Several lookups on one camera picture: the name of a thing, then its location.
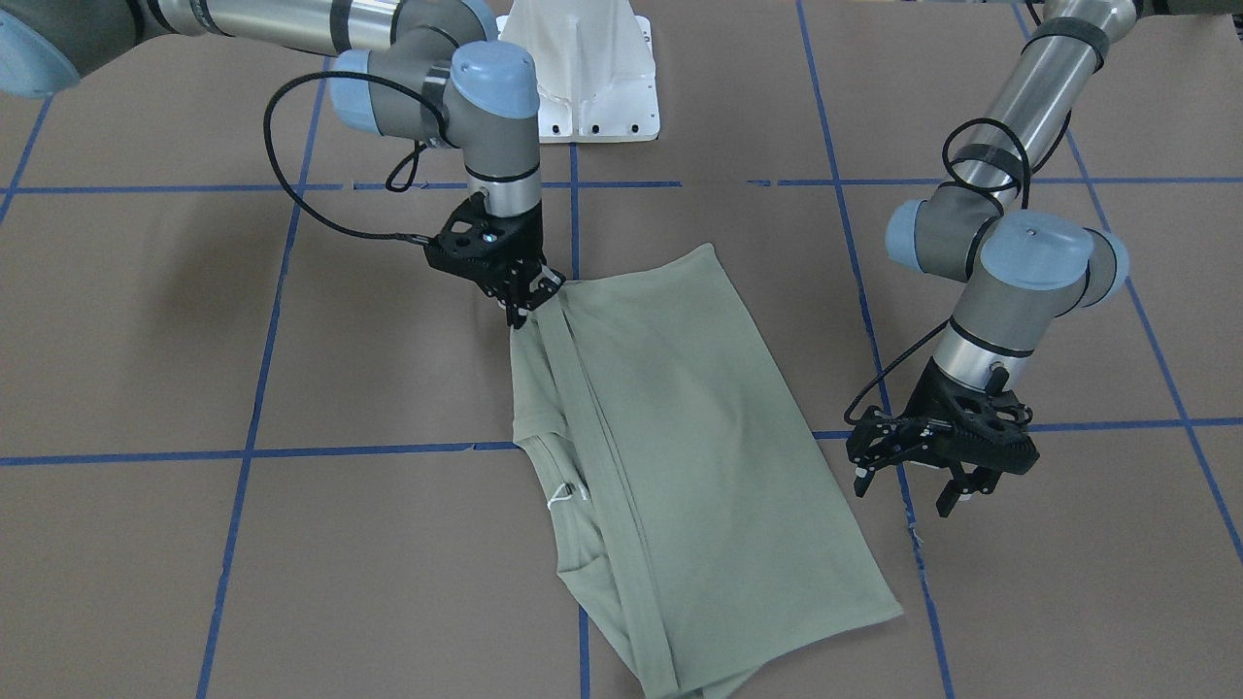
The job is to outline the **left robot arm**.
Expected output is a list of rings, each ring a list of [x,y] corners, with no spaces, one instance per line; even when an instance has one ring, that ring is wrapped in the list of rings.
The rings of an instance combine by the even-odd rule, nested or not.
[[[950,474],[936,502],[945,517],[1037,463],[1030,407],[1014,391],[1021,372],[1054,318],[1122,287],[1130,256],[1110,233],[1034,211],[1030,187],[1088,80],[1141,15],[1139,1],[1045,2],[989,109],[943,142],[945,182],[892,211],[888,256],[962,292],[927,335],[936,347],[904,410],[845,412],[856,496],[879,471],[920,463]]]

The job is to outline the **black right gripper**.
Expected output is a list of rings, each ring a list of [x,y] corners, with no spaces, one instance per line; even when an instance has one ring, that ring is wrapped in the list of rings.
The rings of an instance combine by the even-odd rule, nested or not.
[[[433,269],[493,292],[510,330],[523,328],[530,313],[567,282],[544,264],[543,206],[520,216],[493,216],[484,193],[472,193],[454,208],[423,255]]]

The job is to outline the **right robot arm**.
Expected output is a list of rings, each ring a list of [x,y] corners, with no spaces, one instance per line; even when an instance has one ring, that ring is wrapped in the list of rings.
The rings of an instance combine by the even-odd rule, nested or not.
[[[456,148],[469,194],[435,236],[400,234],[430,267],[475,284],[523,327],[564,276],[543,252],[534,61],[500,40],[484,1],[5,1],[2,91],[48,98],[164,36],[241,37],[322,53],[339,119],[355,131]]]

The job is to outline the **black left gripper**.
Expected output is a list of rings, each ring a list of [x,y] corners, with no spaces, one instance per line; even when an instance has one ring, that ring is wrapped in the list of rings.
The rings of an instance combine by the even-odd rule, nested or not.
[[[953,381],[929,359],[901,417],[868,408],[846,439],[854,465],[854,495],[869,490],[875,474],[924,449],[951,473],[936,500],[940,517],[973,494],[991,494],[1001,471],[1021,475],[1039,459],[1028,425],[1030,408],[1011,392],[991,396]]]

